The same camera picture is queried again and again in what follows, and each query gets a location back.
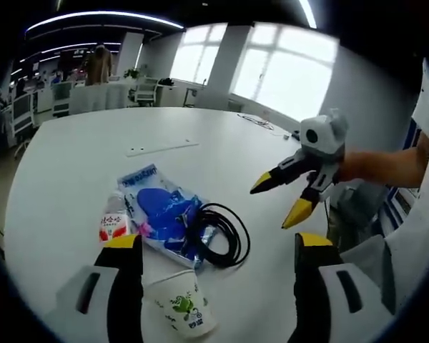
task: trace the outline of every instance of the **white pillar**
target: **white pillar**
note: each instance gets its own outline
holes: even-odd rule
[[[119,50],[119,56],[116,58],[116,75],[124,76],[124,72],[129,68],[134,68],[137,62],[140,46],[143,42],[143,34],[127,32]]]
[[[227,26],[212,72],[204,91],[197,97],[196,107],[227,109],[230,90],[241,65],[242,52],[251,26]]]

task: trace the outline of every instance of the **paper cup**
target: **paper cup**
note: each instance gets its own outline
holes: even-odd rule
[[[162,322],[183,337],[202,336],[217,325],[192,270],[173,274],[146,286],[144,298],[160,307]]]

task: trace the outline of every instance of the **round table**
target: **round table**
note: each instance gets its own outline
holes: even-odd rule
[[[153,150],[186,139],[198,145],[127,156],[134,146]],[[303,223],[281,229],[305,177],[262,194],[249,192],[263,172],[299,146],[284,140],[279,128],[208,109],[117,109],[47,121],[21,160],[9,195],[5,252],[11,276],[39,316],[55,308],[56,291],[82,266],[93,265],[101,250],[99,221],[117,178],[154,163],[174,183],[234,210],[251,235],[251,253],[240,268],[221,270],[206,262],[197,272],[220,323],[206,341],[286,342],[297,323],[295,232],[324,235],[325,212],[320,204]],[[222,251],[223,244],[217,235],[214,248]],[[184,269],[149,247],[143,258],[144,282]],[[144,341],[178,342],[157,310],[144,302]]]

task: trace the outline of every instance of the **office chair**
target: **office chair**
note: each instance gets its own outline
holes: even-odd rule
[[[156,102],[156,88],[159,79],[141,77],[137,82],[137,90],[134,95],[134,102],[138,104],[150,104],[154,106]]]
[[[56,118],[69,115],[70,91],[73,88],[73,82],[66,81],[52,85],[53,103],[52,115]]]
[[[31,104],[31,94],[25,94],[13,101],[11,130],[13,137],[21,141],[17,150],[14,152],[16,159],[21,151],[25,151],[29,146],[31,137],[34,133],[34,113]]]

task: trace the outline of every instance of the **window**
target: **window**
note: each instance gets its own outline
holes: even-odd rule
[[[207,83],[226,28],[223,23],[188,29],[178,46],[170,77]]]
[[[336,39],[314,31],[256,24],[233,92],[298,121],[317,116],[337,47]]]

